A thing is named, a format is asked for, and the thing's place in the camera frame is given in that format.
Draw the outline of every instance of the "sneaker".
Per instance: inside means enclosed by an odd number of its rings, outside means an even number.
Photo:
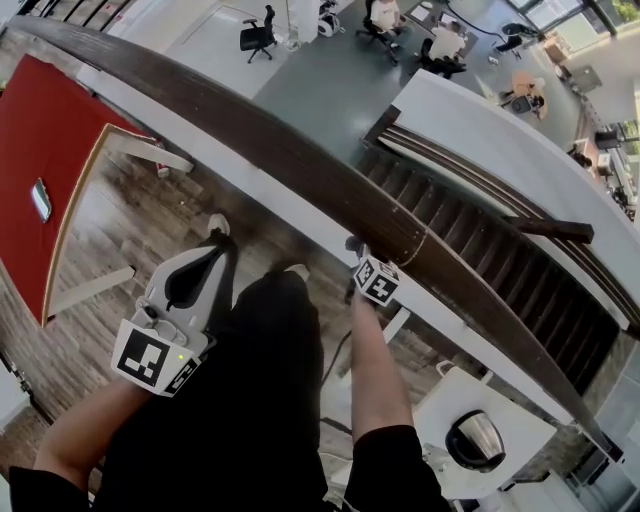
[[[217,229],[222,231],[225,235],[231,234],[231,226],[229,226],[229,222],[226,217],[221,213],[215,213],[209,218],[207,229],[209,230],[209,233]]]
[[[302,280],[306,283],[309,280],[309,269],[303,265],[302,263],[298,263],[296,265],[291,265],[288,268],[284,269],[285,272],[295,272],[298,274]]]

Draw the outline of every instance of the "forearm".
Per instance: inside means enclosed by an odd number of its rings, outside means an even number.
[[[352,301],[352,427],[354,442],[393,425],[413,425],[409,395],[384,341],[375,309],[356,292]]]
[[[89,473],[116,431],[151,393],[118,378],[64,413],[47,431],[34,469],[59,474],[86,489]]]

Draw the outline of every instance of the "desk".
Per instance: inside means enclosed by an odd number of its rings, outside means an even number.
[[[53,65],[25,56],[0,99],[0,259],[43,327],[55,314],[135,273],[125,267],[53,297],[67,235],[104,148],[184,172],[193,167],[157,147]],[[52,206],[46,223],[31,198],[38,178]]]
[[[438,26],[438,21],[440,20],[440,16],[442,15],[442,13],[447,13],[450,16],[453,16],[454,18],[457,19],[457,17],[453,13],[450,13],[447,9],[444,9],[443,8],[444,6],[442,4],[436,3],[435,0],[430,3],[433,4],[433,7],[427,9],[426,7],[422,6],[422,2],[418,2],[411,9],[409,9],[404,15],[414,23],[420,25],[425,30],[431,32],[432,34],[433,34],[433,29]],[[416,18],[412,14],[413,11],[418,7],[422,7],[423,9],[429,11],[429,14],[424,19]],[[465,35],[467,37],[467,44],[462,50],[458,52],[458,55],[460,55],[460,57],[464,59],[478,42],[478,36],[475,35],[473,32],[469,32],[465,24],[462,22],[462,20],[458,20],[458,22],[466,30]]]
[[[490,473],[469,471],[450,458],[436,476],[448,500],[485,498],[508,481],[556,433],[556,429],[493,391],[460,368],[452,368],[413,411],[420,442],[446,450],[451,425],[473,410],[482,410],[494,423],[505,447],[505,458]],[[331,477],[347,485],[351,463]]]
[[[529,87],[531,84],[535,83],[535,78],[530,73],[525,71],[516,71],[511,76],[511,89],[513,90],[513,94],[518,96],[541,96],[544,98],[544,105],[540,108],[540,113],[538,114],[539,119],[544,119],[547,117],[549,113],[549,105],[547,104],[547,98],[544,95],[544,91],[537,86]]]

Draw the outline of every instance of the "white desk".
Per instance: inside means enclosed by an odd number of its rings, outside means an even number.
[[[546,443],[556,429],[459,368],[452,368],[414,410],[414,421],[422,443],[446,450],[445,437],[451,425],[467,412],[480,409],[489,415],[504,442],[506,457],[490,473],[469,471],[453,459],[436,473],[442,495],[449,499],[484,498],[509,480]],[[351,464],[331,481],[347,485]]]

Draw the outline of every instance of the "office chair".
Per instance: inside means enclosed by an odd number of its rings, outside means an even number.
[[[242,24],[251,23],[253,28],[246,28],[240,32],[240,50],[248,52],[253,50],[251,58],[248,63],[256,56],[256,53],[266,53],[269,60],[273,60],[271,54],[265,49],[272,44],[278,44],[275,37],[273,37],[273,18],[276,15],[276,11],[270,5],[267,5],[267,17],[264,19],[264,27],[258,27],[256,23],[258,20],[244,20]]]
[[[394,66],[397,66],[398,57],[393,51],[393,48],[391,48],[391,41],[389,41],[389,39],[384,34],[378,32],[378,29],[371,21],[371,6],[373,5],[373,2],[374,0],[366,0],[365,2],[365,6],[367,8],[367,14],[362,19],[362,25],[364,26],[365,30],[356,30],[356,37],[361,35],[369,36],[370,37],[369,44],[373,43],[374,41],[380,41],[385,47],[386,53],[389,56],[389,59],[391,60],[391,64]]]

